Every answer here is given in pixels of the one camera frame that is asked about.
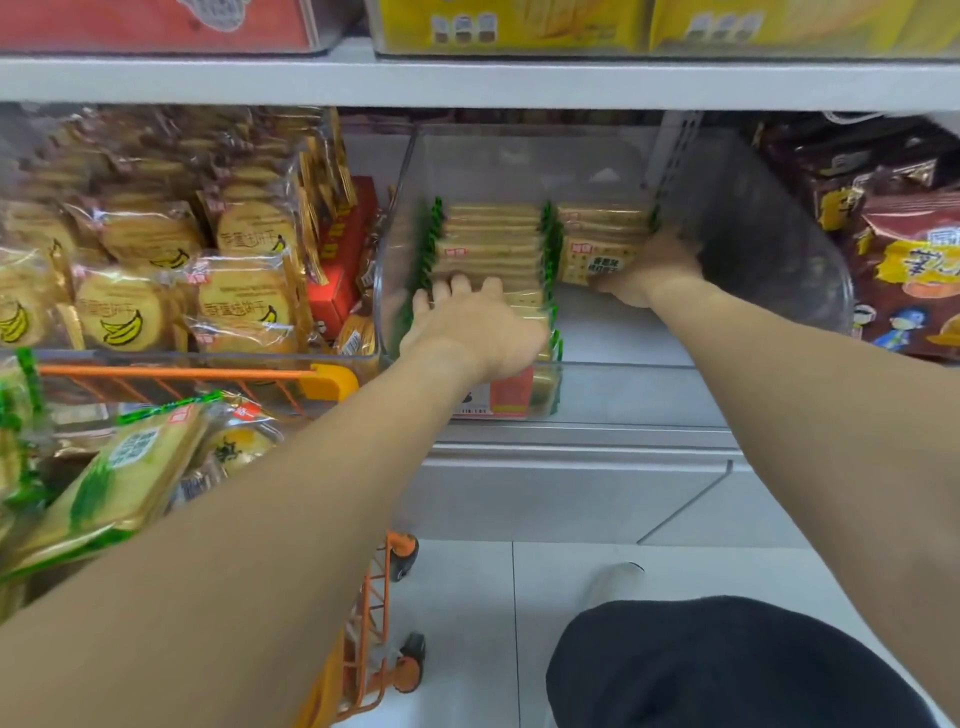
hand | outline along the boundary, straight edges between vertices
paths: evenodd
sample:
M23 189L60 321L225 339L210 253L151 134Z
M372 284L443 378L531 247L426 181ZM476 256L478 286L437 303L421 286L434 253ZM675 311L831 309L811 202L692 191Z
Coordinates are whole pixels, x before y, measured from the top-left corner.
M601 293L613 293L626 305L649 308L664 290L703 279L696 251L680 239L677 228L665 228L643 243L636 259L622 271L594 276L589 284Z
M550 331L521 319L503 301L503 282L489 278L473 292L465 276L414 296L414 324L400 342L400 360L425 356L461 376L464 388L519 374L533 364Z

shelf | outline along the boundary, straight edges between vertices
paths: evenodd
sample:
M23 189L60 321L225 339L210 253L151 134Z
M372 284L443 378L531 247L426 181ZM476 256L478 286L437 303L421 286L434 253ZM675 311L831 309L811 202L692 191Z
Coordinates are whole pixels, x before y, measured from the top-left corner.
M521 109L960 110L960 62L0 57L0 100Z

black pants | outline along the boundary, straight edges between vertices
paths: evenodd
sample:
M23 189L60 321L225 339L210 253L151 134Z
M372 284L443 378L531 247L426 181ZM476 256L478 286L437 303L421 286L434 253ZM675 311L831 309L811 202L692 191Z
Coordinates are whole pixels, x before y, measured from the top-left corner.
M614 601L572 621L546 673L558 728L935 728L874 652L736 596Z

caster wheel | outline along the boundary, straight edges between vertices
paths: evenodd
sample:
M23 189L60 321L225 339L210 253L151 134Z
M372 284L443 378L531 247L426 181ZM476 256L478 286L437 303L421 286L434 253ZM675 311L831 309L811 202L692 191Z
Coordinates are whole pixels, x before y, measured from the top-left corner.
M423 663L426 661L426 638L420 632L411 632L400 648L400 659L396 667L403 679L397 680L397 692L413 692L423 682Z
M420 554L420 541L417 540L416 536L410 538L414 540L414 550L410 552L409 556L397 556L394 552L390 552L390 580L393 582L400 581L410 573L410 569L417 562L417 556Z

floor tile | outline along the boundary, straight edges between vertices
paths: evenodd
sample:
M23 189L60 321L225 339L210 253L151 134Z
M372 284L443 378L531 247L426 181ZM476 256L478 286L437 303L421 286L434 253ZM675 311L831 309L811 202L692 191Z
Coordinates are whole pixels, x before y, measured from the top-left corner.
M426 636L423 683L389 691L349 728L517 728L512 545L421 541L391 591L391 643Z
M590 580L604 566L622 561L646 569L645 598L761 599L822 619L893 663L810 549L516 544L514 556L522 728L543 725L546 666L557 639L581 610Z

